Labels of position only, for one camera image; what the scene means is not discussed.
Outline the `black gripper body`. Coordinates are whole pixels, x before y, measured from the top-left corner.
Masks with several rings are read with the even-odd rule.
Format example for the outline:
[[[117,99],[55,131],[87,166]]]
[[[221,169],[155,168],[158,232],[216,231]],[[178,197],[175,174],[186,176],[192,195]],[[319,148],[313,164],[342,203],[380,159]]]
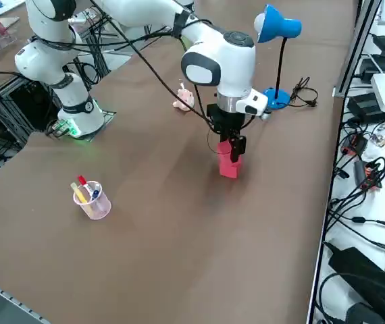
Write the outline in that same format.
[[[246,115],[223,111],[214,103],[207,105],[207,117],[210,119],[211,128],[216,134],[230,135],[240,133]]]

